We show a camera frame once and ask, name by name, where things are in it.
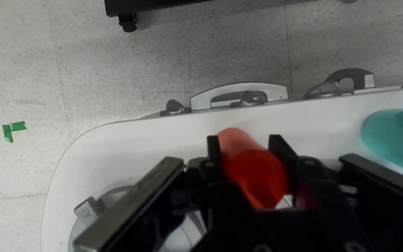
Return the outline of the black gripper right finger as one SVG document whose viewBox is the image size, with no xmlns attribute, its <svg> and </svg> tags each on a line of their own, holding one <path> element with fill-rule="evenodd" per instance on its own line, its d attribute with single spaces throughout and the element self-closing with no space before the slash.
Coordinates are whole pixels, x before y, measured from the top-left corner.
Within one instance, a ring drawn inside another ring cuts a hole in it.
<svg viewBox="0 0 403 252">
<path fill-rule="evenodd" d="M 403 218 L 403 174 L 357 153 L 340 156 L 341 179 L 357 187 L 358 211 Z"/>
</svg>

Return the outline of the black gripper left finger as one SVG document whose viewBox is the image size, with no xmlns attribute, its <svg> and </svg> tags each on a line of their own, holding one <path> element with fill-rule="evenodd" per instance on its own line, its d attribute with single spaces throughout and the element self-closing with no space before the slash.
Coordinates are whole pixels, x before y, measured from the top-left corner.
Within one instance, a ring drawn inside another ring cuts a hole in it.
<svg viewBox="0 0 403 252">
<path fill-rule="evenodd" d="M 73 242 L 75 252 L 109 252 L 183 170 L 183 160 L 162 158 L 124 195 Z"/>
</svg>

